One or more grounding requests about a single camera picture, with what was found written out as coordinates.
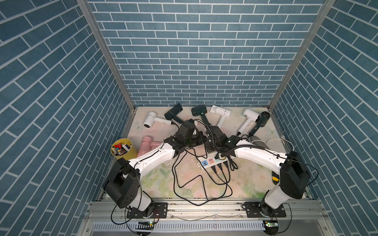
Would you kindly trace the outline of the white power strip coloured sockets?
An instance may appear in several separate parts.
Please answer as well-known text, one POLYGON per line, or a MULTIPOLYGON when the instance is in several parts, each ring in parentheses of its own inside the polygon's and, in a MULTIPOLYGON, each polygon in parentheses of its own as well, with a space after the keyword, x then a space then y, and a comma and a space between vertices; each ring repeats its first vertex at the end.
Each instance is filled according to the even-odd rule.
POLYGON ((225 159, 219 159, 216 158, 215 155, 209 155, 208 157, 205 156, 200 156, 198 157, 199 163, 198 167, 201 168, 210 168, 212 166, 216 166, 217 164, 224 163, 224 162, 229 162, 228 158, 226 157, 225 159))

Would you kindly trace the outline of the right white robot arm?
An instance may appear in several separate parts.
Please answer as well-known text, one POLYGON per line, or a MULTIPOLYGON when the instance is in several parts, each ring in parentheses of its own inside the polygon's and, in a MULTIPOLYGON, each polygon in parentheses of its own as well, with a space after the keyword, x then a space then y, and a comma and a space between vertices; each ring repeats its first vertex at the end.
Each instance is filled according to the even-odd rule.
POLYGON ((264 216, 273 217, 276 210, 288 199, 302 198, 310 180, 310 173, 296 152, 276 152, 253 145, 235 135, 227 137, 217 126, 207 127, 206 134, 207 147, 225 156, 250 160, 278 175, 278 184, 267 191, 259 204, 259 210, 264 216))

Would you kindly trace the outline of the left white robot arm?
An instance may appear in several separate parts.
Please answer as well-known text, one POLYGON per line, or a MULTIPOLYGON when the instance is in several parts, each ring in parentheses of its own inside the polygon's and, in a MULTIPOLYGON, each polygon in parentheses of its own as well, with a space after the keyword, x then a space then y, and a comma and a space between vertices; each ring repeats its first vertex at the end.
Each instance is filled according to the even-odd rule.
POLYGON ((132 207, 144 217, 150 216, 155 202, 143 192, 141 178, 187 148, 204 142, 203 133, 198 131, 195 121, 184 121, 175 135, 166 138, 156 150, 131 160, 118 159, 105 179, 103 189, 119 208, 132 207))

